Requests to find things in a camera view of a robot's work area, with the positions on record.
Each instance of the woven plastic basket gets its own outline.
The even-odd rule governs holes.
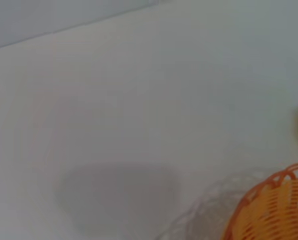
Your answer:
[[[298,240],[298,164],[248,191],[222,240]]]

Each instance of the basket rim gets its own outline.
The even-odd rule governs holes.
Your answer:
[[[231,240],[232,239],[232,228],[234,226],[235,221],[237,220],[241,210],[248,206],[254,199],[256,199],[261,193],[262,189],[266,186],[270,186],[272,188],[277,188],[281,186],[282,182],[285,180],[285,177],[289,176],[291,180],[296,180],[298,177],[295,175],[294,171],[298,170],[298,163],[293,164],[287,167],[284,170],[276,172],[268,177],[263,182],[255,185],[251,188],[247,193],[242,197],[240,202],[238,203],[233,215],[231,216],[227,227],[225,229],[222,240]]]

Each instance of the gray wall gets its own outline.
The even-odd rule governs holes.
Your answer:
[[[0,47],[157,2],[158,0],[0,0]]]

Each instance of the white table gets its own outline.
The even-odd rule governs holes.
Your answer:
[[[170,0],[2,48],[0,240],[150,238],[298,162],[297,110],[298,0]]]

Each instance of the orange basket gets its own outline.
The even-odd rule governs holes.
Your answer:
[[[248,191],[222,240],[298,240],[298,164]]]

